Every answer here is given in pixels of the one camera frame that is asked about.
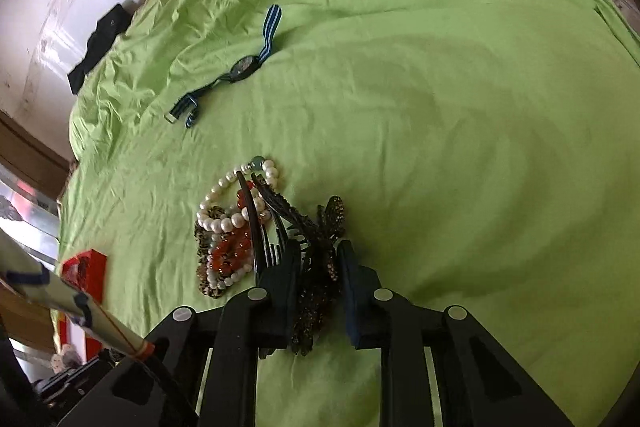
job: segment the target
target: pearl necklace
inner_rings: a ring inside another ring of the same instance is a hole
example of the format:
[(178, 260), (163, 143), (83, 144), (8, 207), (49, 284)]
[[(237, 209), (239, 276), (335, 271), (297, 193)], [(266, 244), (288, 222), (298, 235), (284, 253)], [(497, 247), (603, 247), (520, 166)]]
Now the pearl necklace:
[[(212, 297), (220, 296), (226, 288), (238, 282), (245, 273), (253, 269), (251, 252), (251, 233), (249, 230), (249, 211), (244, 202), (242, 190), (238, 190), (238, 203), (228, 210), (215, 203), (232, 182), (236, 181), (236, 172), (249, 174), (262, 171), (271, 188), (278, 186), (278, 170), (272, 160), (255, 156), (248, 163), (229, 171), (209, 191), (196, 213), (196, 238), (199, 248), (200, 265), (196, 273), (200, 279), (200, 290)], [(258, 189), (247, 182), (260, 222), (271, 219)]]

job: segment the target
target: pearl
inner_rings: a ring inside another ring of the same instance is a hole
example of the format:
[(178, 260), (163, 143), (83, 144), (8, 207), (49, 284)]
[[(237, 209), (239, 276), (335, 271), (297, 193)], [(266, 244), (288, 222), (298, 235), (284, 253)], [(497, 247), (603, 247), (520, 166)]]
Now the pearl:
[(252, 168), (254, 171), (259, 171), (259, 170), (261, 170), (261, 169), (262, 169), (262, 163), (263, 163), (263, 162), (264, 162), (264, 158), (263, 158), (262, 156), (254, 156), (254, 157), (251, 159), (251, 163), (250, 163), (251, 168)]
[(242, 227), (244, 227), (244, 217), (242, 217), (242, 214), (234, 214), (233, 216), (231, 216), (231, 222), (233, 223), (234, 227), (236, 227), (236, 229), (241, 229)]
[(207, 281), (214, 287), (218, 284), (216, 273), (211, 268), (207, 268)]
[(234, 224), (231, 222), (231, 219), (225, 217), (225, 219), (220, 222), (220, 227), (222, 227), (224, 232), (229, 233), (234, 229)]
[(255, 210), (257, 210), (258, 212), (264, 210), (264, 200), (261, 200), (260, 198), (254, 198), (254, 205)]

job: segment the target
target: white bead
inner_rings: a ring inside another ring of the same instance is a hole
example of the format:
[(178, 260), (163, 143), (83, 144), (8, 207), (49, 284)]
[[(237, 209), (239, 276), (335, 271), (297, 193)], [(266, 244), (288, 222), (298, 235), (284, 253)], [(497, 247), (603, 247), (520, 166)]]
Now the white bead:
[(264, 200), (261, 200), (260, 198), (254, 198), (254, 205), (255, 210), (257, 210), (258, 212), (264, 210)]
[(212, 285), (213, 287), (218, 285), (218, 279), (216, 278), (216, 273), (213, 271), (212, 268), (207, 268), (207, 281), (209, 281), (209, 284)]
[(231, 219), (225, 217), (225, 219), (220, 222), (220, 227), (222, 227), (224, 232), (229, 233), (234, 229), (234, 224), (231, 222)]
[(234, 224), (234, 227), (236, 227), (236, 229), (241, 229), (242, 227), (244, 227), (244, 217), (242, 217), (242, 214), (234, 214), (233, 216), (231, 216), (231, 222)]

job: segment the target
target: black object on floor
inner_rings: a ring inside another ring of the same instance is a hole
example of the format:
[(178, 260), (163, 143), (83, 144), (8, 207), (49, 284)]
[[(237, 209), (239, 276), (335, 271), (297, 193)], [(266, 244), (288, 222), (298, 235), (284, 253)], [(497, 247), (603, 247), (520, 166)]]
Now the black object on floor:
[(87, 73), (93, 70), (101, 58), (107, 54), (116, 37), (127, 31), (132, 19), (133, 17), (121, 4), (116, 4), (107, 15), (98, 21), (95, 32), (91, 34), (86, 43), (84, 59), (67, 75), (73, 94), (78, 94)]

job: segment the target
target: green bed sheet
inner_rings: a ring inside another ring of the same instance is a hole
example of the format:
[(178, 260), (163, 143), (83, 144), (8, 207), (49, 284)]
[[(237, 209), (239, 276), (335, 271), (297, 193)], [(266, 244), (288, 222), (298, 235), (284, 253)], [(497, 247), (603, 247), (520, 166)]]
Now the green bed sheet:
[[(193, 129), (165, 122), (260, 50), (272, 3), (273, 57)], [(73, 110), (62, 255), (106, 254), (104, 304), (142, 334), (220, 306), (197, 288), (196, 208), (271, 157), (298, 208), (343, 197), (383, 285), (465, 306), (595, 426), (640, 359), (639, 62), (609, 0), (147, 0)], [(338, 310), (309, 356), (260, 363), (257, 424), (377, 425), (378, 365)]]

